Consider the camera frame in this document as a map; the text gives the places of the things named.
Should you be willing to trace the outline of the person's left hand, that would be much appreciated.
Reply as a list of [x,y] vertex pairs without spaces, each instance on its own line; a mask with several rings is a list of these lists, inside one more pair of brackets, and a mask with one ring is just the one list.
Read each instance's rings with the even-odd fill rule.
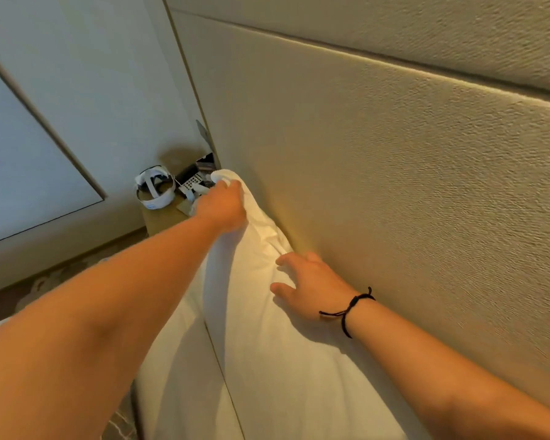
[[220,234],[241,229],[248,222],[243,200],[242,202],[218,202],[213,199],[213,187],[198,200],[194,220]]

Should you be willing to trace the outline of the person's right hand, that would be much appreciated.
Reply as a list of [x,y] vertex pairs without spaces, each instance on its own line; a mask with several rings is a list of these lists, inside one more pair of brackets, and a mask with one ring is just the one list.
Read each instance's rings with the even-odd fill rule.
[[287,309],[309,320],[340,319],[356,307],[374,307],[370,294],[355,291],[314,253],[300,255],[289,252],[276,260],[280,270],[287,272],[298,290],[297,301],[285,302]]

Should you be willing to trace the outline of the white pillow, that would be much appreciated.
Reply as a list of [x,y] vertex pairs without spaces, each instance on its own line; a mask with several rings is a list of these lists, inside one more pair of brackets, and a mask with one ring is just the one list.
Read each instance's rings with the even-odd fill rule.
[[432,440],[378,363],[334,322],[270,291],[286,236],[242,182],[247,224],[210,250],[203,313],[245,440]]

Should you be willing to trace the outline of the person's left forearm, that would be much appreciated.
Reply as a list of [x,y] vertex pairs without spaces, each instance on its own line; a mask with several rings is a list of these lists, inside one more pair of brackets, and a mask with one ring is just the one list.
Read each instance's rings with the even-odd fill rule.
[[213,242],[198,213],[85,270],[0,326],[0,440],[98,440]]

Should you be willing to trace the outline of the person's right forearm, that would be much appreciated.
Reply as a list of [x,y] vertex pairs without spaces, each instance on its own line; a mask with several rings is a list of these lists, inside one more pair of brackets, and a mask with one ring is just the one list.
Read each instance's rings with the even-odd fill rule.
[[549,408],[377,301],[341,321],[433,438],[550,440]]

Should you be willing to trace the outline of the white remote control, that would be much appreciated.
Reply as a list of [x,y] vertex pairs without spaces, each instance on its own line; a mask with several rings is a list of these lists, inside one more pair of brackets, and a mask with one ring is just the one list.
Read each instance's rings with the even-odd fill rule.
[[205,180],[204,175],[202,175],[199,171],[187,172],[176,177],[178,190],[180,190],[183,194],[187,191],[193,191],[194,185],[202,184]]

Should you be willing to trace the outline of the wooden nightstand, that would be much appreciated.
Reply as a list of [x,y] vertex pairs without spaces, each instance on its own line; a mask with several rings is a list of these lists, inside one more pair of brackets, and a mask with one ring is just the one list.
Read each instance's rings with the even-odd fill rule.
[[141,205],[140,210],[144,218],[147,235],[152,237],[183,221],[189,219],[188,212],[192,203],[180,195],[176,195],[170,205],[161,209],[147,209]]

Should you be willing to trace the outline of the white bed duvet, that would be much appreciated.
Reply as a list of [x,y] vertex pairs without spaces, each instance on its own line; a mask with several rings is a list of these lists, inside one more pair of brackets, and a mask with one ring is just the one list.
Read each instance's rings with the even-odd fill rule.
[[244,440],[202,310],[205,263],[135,379],[143,440]]

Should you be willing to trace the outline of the beige upholstered headboard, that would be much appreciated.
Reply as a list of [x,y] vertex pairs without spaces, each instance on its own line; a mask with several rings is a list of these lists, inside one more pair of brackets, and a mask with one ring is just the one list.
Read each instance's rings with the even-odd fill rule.
[[166,0],[298,251],[550,407],[550,0]]

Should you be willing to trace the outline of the white door panel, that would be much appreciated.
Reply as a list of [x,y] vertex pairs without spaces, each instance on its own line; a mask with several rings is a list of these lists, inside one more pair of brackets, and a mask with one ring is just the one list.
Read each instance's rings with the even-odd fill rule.
[[0,71],[0,241],[103,199]]

